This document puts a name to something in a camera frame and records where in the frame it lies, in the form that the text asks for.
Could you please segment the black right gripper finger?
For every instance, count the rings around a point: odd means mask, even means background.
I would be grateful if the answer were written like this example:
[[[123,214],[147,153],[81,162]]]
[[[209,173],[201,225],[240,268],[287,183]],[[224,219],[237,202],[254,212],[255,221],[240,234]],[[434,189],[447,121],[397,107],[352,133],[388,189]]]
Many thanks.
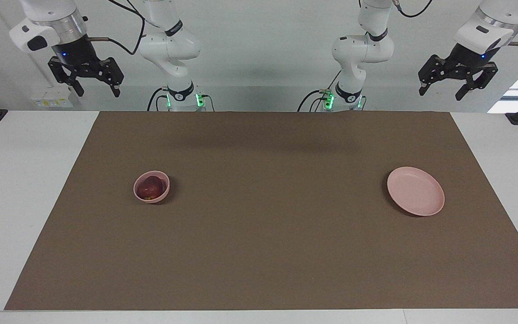
[[[113,57],[109,57],[99,62],[101,66],[103,82],[108,84],[115,98],[121,95],[121,84],[124,80],[124,74]]]
[[[57,83],[70,86],[80,98],[84,96],[84,88],[82,88],[80,82],[76,79],[77,73],[70,71],[70,73],[67,74],[66,66],[64,66],[64,64],[59,61],[58,57],[50,58],[49,68]]]

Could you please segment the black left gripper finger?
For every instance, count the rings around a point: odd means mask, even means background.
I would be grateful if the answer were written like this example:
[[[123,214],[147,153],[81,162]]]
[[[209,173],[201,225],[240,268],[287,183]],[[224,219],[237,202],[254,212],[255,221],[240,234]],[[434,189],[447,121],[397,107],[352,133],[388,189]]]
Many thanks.
[[[455,94],[455,99],[461,101],[472,90],[483,90],[497,74],[498,67],[495,62],[489,62],[481,68],[468,68],[466,70],[466,82]]]
[[[423,96],[429,87],[439,81],[450,78],[451,72],[445,68],[446,60],[432,55],[419,70],[419,95]]]

